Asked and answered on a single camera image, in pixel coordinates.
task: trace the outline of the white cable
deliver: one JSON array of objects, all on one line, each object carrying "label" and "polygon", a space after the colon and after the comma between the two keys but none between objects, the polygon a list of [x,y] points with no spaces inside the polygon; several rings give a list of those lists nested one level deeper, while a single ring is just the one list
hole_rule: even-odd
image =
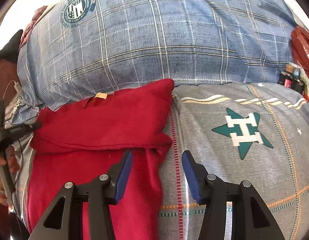
[{"label": "white cable", "polygon": [[15,80],[11,80],[11,81],[8,83],[8,85],[7,85],[7,87],[6,87],[6,90],[5,90],[4,94],[3,94],[2,99],[4,99],[4,96],[5,96],[6,92],[7,92],[8,86],[10,85],[11,82],[14,82],[14,83],[16,84],[16,81],[15,81]]}]

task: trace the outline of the circular emblem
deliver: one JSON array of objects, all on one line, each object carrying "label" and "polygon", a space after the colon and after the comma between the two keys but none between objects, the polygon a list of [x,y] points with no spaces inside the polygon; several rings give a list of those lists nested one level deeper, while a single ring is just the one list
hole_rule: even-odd
[{"label": "circular emblem", "polygon": [[91,0],[68,0],[64,8],[63,20],[73,26],[82,20],[91,8]]}]

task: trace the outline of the black clamp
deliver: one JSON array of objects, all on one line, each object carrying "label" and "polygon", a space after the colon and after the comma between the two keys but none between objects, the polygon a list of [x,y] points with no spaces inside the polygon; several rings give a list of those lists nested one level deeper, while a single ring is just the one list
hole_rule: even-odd
[{"label": "black clamp", "polygon": [[132,166],[132,153],[126,150],[121,161],[92,182],[67,182],[52,200],[29,240],[83,240],[82,207],[88,202],[91,240],[115,240],[109,205],[123,198]]},{"label": "black clamp", "polygon": [[182,154],[182,166],[192,198],[206,205],[199,240],[224,240],[226,205],[232,202],[231,240],[284,240],[284,236],[253,185],[224,182],[195,162],[190,151]]},{"label": "black clamp", "polygon": [[[15,141],[21,139],[28,133],[41,127],[40,122],[34,124],[21,124],[13,126],[11,128],[4,128],[4,112],[5,105],[3,99],[0,99],[0,156],[7,161],[6,149],[13,144]],[[12,194],[16,191],[15,185],[13,183],[8,163],[4,166],[0,166],[0,178],[3,184],[5,194],[8,198],[8,203],[12,203]]]}]

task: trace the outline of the red bag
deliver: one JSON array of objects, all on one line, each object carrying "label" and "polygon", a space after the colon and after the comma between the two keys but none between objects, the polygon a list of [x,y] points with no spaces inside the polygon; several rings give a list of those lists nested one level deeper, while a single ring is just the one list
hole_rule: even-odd
[{"label": "red bag", "polygon": [[309,78],[309,32],[297,26],[291,33],[293,62],[304,68]]}]

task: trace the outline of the red t-shirt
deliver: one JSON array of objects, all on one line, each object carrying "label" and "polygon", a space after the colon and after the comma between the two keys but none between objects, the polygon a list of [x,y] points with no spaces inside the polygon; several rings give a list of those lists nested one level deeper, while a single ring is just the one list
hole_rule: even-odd
[{"label": "red t-shirt", "polygon": [[[171,79],[124,89],[106,99],[88,98],[58,111],[40,111],[31,147],[37,151],[28,186],[27,219],[32,231],[68,181],[89,183],[132,148],[133,164],[123,199],[110,206],[117,240],[158,239],[162,189],[158,174],[171,139],[162,132],[171,108]],[[89,239],[87,209],[84,239]]]}]

